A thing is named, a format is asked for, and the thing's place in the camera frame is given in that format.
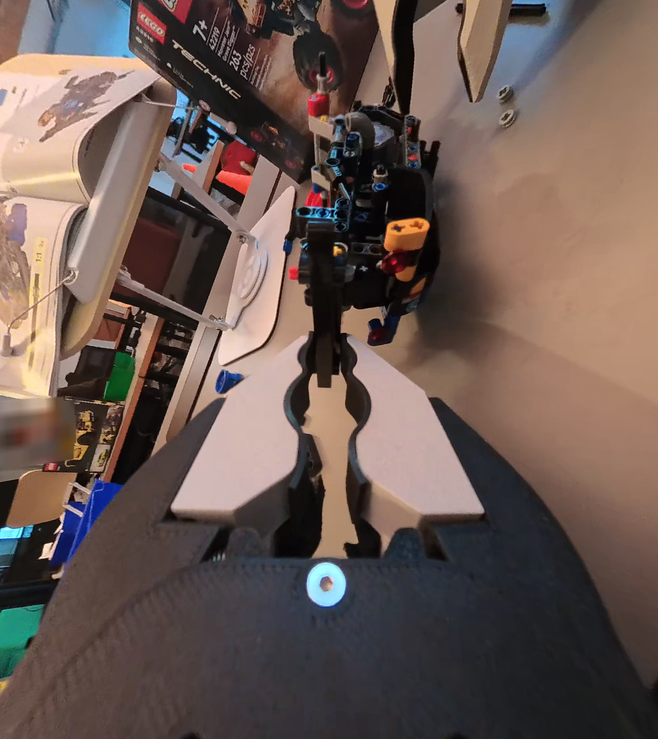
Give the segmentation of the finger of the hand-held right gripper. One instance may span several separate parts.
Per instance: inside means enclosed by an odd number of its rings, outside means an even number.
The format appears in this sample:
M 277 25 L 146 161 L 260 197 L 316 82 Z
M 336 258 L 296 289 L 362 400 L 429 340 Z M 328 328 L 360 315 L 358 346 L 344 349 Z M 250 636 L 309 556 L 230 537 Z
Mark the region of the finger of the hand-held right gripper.
M 416 10 L 417 1 L 374 1 L 389 80 L 401 113 L 410 112 L 413 94 Z
M 459 66 L 470 103 L 478 103 L 498 58 L 509 18 L 508 1 L 464 1 Z

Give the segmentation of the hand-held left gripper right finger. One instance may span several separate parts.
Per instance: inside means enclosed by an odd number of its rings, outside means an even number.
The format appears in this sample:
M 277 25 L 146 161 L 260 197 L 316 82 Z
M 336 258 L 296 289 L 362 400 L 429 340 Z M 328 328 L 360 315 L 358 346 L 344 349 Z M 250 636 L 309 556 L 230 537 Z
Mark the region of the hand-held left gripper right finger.
M 342 336 L 347 506 L 356 544 L 348 556 L 380 556 L 402 529 L 422 541 L 436 525 L 479 522 L 483 505 L 425 391 L 351 335 Z

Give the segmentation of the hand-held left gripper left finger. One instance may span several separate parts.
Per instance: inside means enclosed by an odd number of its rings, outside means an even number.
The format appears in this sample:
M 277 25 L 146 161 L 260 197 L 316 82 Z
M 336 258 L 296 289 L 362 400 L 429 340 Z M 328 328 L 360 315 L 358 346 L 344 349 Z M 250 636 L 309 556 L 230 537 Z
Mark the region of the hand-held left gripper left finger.
M 322 537 L 322 460 L 302 427 L 311 333 L 223 398 L 171 505 L 185 520 L 251 529 L 275 556 L 312 556 Z

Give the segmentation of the building brick vehicle model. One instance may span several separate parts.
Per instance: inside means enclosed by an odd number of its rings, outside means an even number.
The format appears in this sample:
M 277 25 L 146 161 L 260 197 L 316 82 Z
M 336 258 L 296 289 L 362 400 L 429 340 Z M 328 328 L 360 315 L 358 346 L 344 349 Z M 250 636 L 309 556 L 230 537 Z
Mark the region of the building brick vehicle model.
M 378 309 L 370 346 L 389 345 L 401 319 L 426 299 L 440 259 L 433 176 L 440 143 L 419 138 L 420 120 L 356 101 L 329 114 L 328 65 L 319 54 L 307 99 L 314 135 L 312 189 L 293 227 L 300 252 L 291 280 L 304 288 L 313 316 L 307 360 L 320 387 L 340 371 L 342 319 L 350 309 Z

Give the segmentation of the grey desk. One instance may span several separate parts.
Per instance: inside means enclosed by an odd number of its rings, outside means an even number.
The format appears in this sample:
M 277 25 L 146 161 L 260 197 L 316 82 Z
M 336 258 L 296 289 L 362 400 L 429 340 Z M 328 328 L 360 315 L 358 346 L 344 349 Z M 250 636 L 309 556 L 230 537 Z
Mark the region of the grey desk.
M 527 479 L 643 681 L 658 679 L 658 2 L 546 2 L 484 98 L 445 2 L 417 20 L 412 109 L 441 142 L 441 265 L 379 350 Z M 502 86 L 514 96 L 500 105 Z M 508 129 L 506 109 L 518 110 Z

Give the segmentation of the yellow and black box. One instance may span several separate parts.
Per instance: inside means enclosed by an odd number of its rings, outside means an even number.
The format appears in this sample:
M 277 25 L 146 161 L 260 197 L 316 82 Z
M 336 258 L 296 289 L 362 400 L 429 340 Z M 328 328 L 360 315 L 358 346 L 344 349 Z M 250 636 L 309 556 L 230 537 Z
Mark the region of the yellow and black box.
M 75 401 L 75 445 L 65 470 L 100 475 L 107 467 L 124 414 L 122 403 Z

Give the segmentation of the green storage bin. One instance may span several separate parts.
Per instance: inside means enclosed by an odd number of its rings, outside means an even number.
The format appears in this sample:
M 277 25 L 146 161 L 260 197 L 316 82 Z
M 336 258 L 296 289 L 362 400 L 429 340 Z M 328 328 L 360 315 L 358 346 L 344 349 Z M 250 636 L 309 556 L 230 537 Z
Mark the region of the green storage bin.
M 127 400 L 135 369 L 135 358 L 132 355 L 115 352 L 111 373 L 104 389 L 105 402 L 120 403 Z
M 0 680 L 8 678 L 38 631 L 45 607 L 30 605 L 4 609 L 0 613 Z

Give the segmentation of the blue storage bin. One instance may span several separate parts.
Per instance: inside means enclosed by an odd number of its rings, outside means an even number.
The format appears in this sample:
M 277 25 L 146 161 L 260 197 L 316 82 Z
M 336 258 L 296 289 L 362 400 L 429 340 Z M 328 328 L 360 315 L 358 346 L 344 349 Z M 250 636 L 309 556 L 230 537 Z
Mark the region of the blue storage bin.
M 59 567 L 69 562 L 103 510 L 121 490 L 122 485 L 96 480 L 86 503 L 66 504 L 56 539 L 50 550 L 49 562 Z

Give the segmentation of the toy set box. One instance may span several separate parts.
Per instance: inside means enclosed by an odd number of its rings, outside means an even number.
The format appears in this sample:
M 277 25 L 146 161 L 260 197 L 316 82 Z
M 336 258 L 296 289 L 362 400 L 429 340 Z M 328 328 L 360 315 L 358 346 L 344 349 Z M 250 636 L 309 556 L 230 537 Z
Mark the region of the toy set box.
M 309 98 L 347 112 L 377 34 L 371 1 L 130 2 L 130 50 L 296 182 Z

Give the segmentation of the red plastic object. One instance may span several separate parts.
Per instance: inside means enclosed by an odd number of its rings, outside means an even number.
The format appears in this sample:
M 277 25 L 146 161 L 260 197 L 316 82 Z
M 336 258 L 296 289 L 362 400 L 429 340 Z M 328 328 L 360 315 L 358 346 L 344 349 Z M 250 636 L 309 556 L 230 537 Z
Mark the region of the red plastic object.
M 220 156 L 213 189 L 241 206 L 251 184 L 259 154 L 240 141 L 229 143 Z

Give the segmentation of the white book stand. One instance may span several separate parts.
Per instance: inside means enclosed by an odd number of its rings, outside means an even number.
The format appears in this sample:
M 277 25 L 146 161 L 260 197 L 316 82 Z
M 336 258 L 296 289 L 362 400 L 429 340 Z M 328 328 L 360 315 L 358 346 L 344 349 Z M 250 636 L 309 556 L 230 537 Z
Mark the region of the white book stand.
M 107 298 L 123 260 L 149 180 L 157 165 L 214 215 L 242 244 L 236 263 L 226 268 L 227 308 L 223 319 L 203 318 L 224 330 L 219 362 L 231 364 L 261 349 L 276 327 L 287 255 L 287 237 L 297 190 L 287 186 L 261 218 L 244 220 L 249 197 L 262 194 L 261 158 L 238 217 L 210 197 L 182 165 L 160 151 L 168 104 L 145 92 L 154 79 L 134 73 L 130 84 L 114 73 L 102 95 L 83 92 L 94 69 L 60 78 L 26 97 L 0 128 L 0 191 L 23 197 L 76 202 L 86 206 L 82 226 L 68 247 L 69 291 L 76 308 Z

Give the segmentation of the instruction booklet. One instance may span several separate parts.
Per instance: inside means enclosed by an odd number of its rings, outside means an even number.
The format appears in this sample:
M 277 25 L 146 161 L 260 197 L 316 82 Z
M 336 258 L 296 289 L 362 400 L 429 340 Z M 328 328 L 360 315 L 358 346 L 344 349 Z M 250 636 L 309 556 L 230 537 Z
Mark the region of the instruction booklet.
M 57 391 L 66 312 L 114 271 L 161 140 L 137 60 L 0 72 L 0 394 Z

